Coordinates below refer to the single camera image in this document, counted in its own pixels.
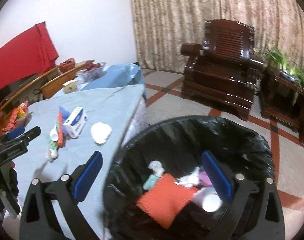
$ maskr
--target wooden chair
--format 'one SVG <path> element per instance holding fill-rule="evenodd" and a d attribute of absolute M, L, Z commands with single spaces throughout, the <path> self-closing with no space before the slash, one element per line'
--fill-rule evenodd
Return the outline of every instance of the wooden chair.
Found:
<path fill-rule="evenodd" d="M 55 95 L 59 90 L 61 90 L 63 88 L 63 84 L 65 82 L 76 78 L 76 75 L 75 75 L 76 72 L 84 69 L 86 62 L 87 62 L 87 60 L 77 63 L 74 68 L 68 70 L 65 73 L 62 73 L 58 77 L 52 79 L 50 82 L 43 85 L 41 87 L 41 90 L 44 95 L 44 98 L 45 99 L 51 98 L 53 95 Z"/>
<path fill-rule="evenodd" d="M 11 92 L 4 100 L 2 100 L 0 107 L 0 111 L 2 112 L 2 118 L 0 119 L 0 136 L 2 136 L 2 129 L 5 128 L 10 121 L 13 109 L 18 107 L 18 105 L 20 104 L 18 98 L 20 98 L 22 95 L 26 96 L 28 94 L 27 91 L 35 85 L 37 85 L 38 87 L 38 85 L 47 83 L 54 77 L 58 76 L 58 67 L 59 66 L 55 66 L 51 70 L 43 73 L 42 75 L 40 75 L 40 73 L 32 75 L 30 78 L 26 79 L 19 87 L 17 87 L 13 92 Z"/>
<path fill-rule="evenodd" d="M 242 120 L 248 120 L 256 81 L 263 71 L 253 47 L 253 27 L 225 19 L 206 20 L 203 44 L 181 46 L 181 54 L 189 56 L 181 97 L 199 95 L 233 106 Z"/>

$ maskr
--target floor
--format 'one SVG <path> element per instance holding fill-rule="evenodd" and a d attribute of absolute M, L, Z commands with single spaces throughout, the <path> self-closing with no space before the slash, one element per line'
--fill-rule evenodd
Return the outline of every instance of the floor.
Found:
<path fill-rule="evenodd" d="M 147 92 L 149 124 L 185 115 L 214 115 L 230 119 L 262 135 L 269 143 L 276 172 L 286 230 L 286 240 L 292 239 L 304 223 L 304 146 L 298 134 L 290 128 L 264 119 L 260 115 L 257 96 L 249 120 L 242 121 L 235 115 L 180 98 L 183 75 L 143 69 Z"/>

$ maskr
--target metal screw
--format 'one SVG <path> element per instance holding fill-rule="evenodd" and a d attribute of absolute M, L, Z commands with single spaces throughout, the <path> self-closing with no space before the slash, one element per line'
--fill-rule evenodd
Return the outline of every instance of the metal screw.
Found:
<path fill-rule="evenodd" d="M 38 183 L 39 183 L 39 180 L 38 180 L 38 179 L 33 179 L 33 180 L 32 180 L 32 184 L 33 184 L 33 185 L 37 185 Z"/>
<path fill-rule="evenodd" d="M 268 182 L 269 184 L 272 184 L 272 183 L 273 183 L 273 179 L 267 178 L 267 182 Z"/>
<path fill-rule="evenodd" d="M 67 174 L 64 174 L 61 176 L 62 181 L 67 181 L 68 179 L 69 179 L 69 175 L 67 175 Z"/>
<path fill-rule="evenodd" d="M 237 178 L 238 180 L 244 180 L 244 175 L 241 174 L 241 173 L 238 173 L 238 174 L 236 175 L 236 178 Z"/>

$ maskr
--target table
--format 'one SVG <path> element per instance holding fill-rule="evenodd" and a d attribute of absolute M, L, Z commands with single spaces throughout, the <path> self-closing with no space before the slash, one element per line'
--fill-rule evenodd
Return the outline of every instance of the table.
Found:
<path fill-rule="evenodd" d="M 281 87 L 289 89 L 286 97 L 279 93 Z M 263 118 L 276 118 L 288 124 L 295 132 L 300 127 L 300 120 L 303 118 L 303 107 L 295 100 L 295 94 L 302 94 L 300 86 L 296 82 L 290 82 L 271 68 L 267 68 L 261 81 L 259 92 L 261 116 Z"/>
<path fill-rule="evenodd" d="M 26 130 L 38 125 L 42 129 L 42 134 L 31 141 L 26 154 L 15 159 L 19 188 L 18 199 L 23 203 L 33 178 L 37 177 L 42 182 L 49 182 L 57 180 L 62 174 L 71 174 L 78 165 L 86 163 L 93 152 L 98 150 L 103 155 L 103 167 L 86 199 L 79 203 L 78 207 L 98 237 L 103 239 L 102 193 L 105 177 L 115 152 L 121 146 L 131 118 L 142 100 L 144 89 L 143 85 L 91 89 L 31 105 L 29 111 L 33 114 Z M 77 106 L 83 106 L 88 121 L 79 138 L 67 140 L 65 147 L 59 149 L 58 159 L 49 163 L 45 158 L 47 151 L 45 135 L 50 132 L 55 123 L 59 106 L 63 106 L 68 111 L 72 111 Z M 107 123 L 112 128 L 109 139 L 103 145 L 97 145 L 90 134 L 91 126 L 96 122 Z M 54 202 L 53 207 L 65 236 L 74 239 L 58 203 Z"/>

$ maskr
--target black garbage bag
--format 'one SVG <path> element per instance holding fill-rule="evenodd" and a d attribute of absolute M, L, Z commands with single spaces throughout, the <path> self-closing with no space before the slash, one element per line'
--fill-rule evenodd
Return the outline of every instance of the black garbage bag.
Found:
<path fill-rule="evenodd" d="M 148 165 L 158 160 L 166 173 L 179 178 L 201 165 L 201 155 L 210 150 L 233 172 L 253 181 L 275 177 L 268 143 L 255 131 L 214 116 L 185 116 L 153 125 L 120 149 L 105 181 L 105 217 L 115 240 L 204 240 L 221 217 L 226 203 L 208 213 L 188 204 L 169 229 L 159 226 L 135 202 L 151 175 Z M 248 219 L 249 214 L 241 219 Z"/>

